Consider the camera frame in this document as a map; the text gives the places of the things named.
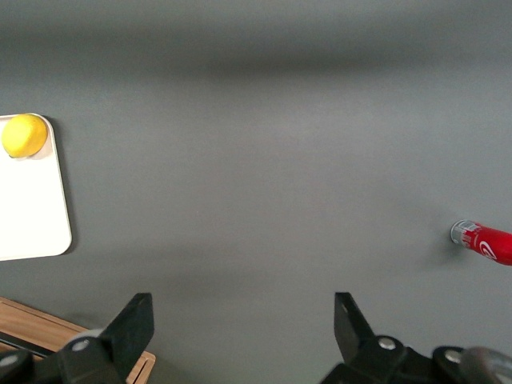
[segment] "gray table surface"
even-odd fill
[[[98,327],[152,292],[153,384],[319,382],[336,291],[512,354],[512,269],[447,237],[512,230],[512,6],[379,4],[2,2],[2,114],[54,124],[74,243],[0,294]]]

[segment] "white cutting board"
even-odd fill
[[[13,116],[0,116],[0,137]],[[39,152],[11,158],[0,145],[0,261],[55,256],[71,244],[54,129],[39,117],[48,129]]]

